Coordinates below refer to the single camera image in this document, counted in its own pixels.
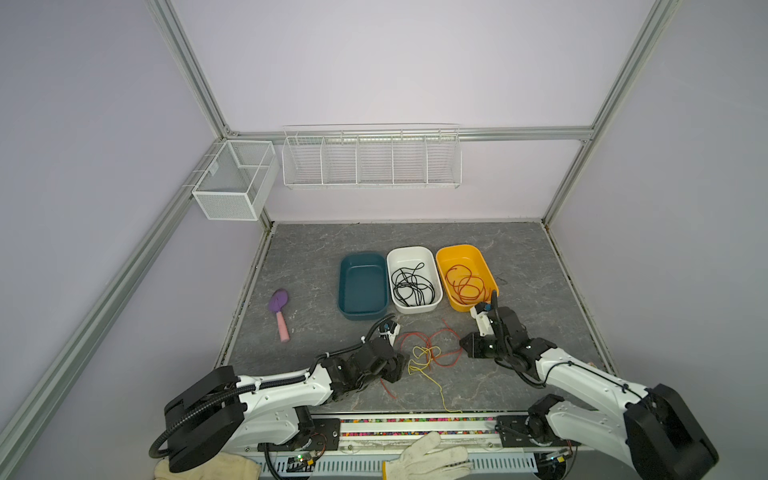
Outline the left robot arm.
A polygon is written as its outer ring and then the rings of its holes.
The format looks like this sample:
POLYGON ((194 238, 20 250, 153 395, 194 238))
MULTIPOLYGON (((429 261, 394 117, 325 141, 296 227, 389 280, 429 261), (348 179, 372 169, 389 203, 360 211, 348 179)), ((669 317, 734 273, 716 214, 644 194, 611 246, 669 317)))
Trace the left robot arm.
POLYGON ((377 337, 320 354, 310 367, 284 374, 237 375, 230 365, 218 367, 166 404, 165 429, 148 454, 167 459, 180 473, 221 452, 307 442, 314 433, 310 408, 380 379, 395 383, 405 364, 388 338, 377 337))

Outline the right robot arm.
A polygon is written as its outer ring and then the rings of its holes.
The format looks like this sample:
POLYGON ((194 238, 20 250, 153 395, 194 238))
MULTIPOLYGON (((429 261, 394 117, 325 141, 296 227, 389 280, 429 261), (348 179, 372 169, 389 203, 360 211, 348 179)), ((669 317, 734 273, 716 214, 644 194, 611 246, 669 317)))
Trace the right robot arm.
POLYGON ((533 388, 553 386, 582 402, 548 394, 521 425, 498 421, 501 436, 516 434, 538 446, 585 445, 643 479, 701 479, 718 464, 714 444, 676 390, 621 379, 531 337, 510 308, 481 302, 469 313, 478 327, 460 341, 469 357, 491 359, 533 388))

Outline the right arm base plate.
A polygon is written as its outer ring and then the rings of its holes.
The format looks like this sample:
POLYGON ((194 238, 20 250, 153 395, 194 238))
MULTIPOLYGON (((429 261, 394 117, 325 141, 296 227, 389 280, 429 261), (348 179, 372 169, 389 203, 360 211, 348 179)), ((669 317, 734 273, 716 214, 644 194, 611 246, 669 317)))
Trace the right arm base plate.
POLYGON ((545 420, 536 416, 499 415, 494 430, 505 448, 568 446, 568 442, 557 437, 545 420))

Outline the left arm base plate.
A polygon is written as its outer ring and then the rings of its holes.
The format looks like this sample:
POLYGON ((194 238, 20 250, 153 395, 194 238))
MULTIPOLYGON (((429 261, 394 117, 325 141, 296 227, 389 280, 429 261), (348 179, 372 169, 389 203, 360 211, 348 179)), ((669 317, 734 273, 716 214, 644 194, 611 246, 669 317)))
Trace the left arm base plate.
POLYGON ((341 420, 336 417, 312 418, 296 436, 279 445, 271 444, 271 452, 337 451, 341 440, 341 420))

